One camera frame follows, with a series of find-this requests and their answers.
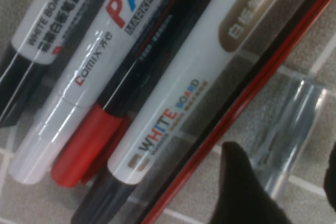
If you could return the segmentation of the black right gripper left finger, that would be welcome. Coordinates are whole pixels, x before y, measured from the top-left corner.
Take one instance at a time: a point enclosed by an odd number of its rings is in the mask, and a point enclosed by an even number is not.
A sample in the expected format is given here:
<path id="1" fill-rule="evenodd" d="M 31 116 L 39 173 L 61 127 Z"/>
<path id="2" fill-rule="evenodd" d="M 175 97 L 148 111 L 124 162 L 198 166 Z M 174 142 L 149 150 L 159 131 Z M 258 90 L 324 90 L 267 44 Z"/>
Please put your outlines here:
<path id="1" fill-rule="evenodd" d="M 212 223 L 291 223 L 258 181 L 245 150 L 225 142 Z"/>

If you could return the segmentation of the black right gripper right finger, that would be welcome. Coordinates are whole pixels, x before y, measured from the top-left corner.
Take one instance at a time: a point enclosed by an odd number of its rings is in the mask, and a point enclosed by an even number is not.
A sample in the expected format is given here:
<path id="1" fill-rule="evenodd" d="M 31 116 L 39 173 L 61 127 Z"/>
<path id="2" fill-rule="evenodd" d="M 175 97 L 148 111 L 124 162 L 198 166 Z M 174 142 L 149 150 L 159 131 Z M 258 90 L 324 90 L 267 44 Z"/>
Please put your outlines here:
<path id="1" fill-rule="evenodd" d="M 329 156 L 328 168 L 324 177 L 324 190 L 329 203 L 335 204 L 335 147 Z"/>

